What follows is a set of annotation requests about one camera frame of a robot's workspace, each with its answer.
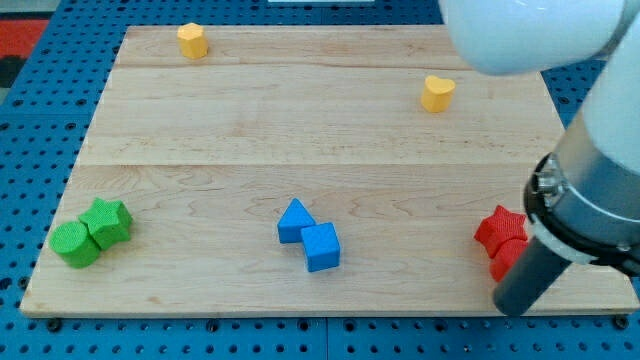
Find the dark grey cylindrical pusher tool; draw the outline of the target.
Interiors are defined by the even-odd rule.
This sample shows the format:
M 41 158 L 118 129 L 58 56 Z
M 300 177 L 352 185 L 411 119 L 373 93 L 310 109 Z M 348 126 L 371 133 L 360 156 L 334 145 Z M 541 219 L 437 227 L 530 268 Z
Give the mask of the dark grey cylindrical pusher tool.
M 532 237 L 494 289 L 495 307 L 507 316 L 523 315 L 570 265 L 569 260 Z

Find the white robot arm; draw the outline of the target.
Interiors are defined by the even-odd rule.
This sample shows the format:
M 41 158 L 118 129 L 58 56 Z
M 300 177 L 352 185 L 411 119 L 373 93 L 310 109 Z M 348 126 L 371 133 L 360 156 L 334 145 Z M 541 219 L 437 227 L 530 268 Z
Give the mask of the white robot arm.
M 487 75 L 602 58 L 605 68 L 523 194 L 529 244 L 494 290 L 524 314 L 573 264 L 639 272 L 639 5 L 635 1 L 442 0 L 460 57 Z

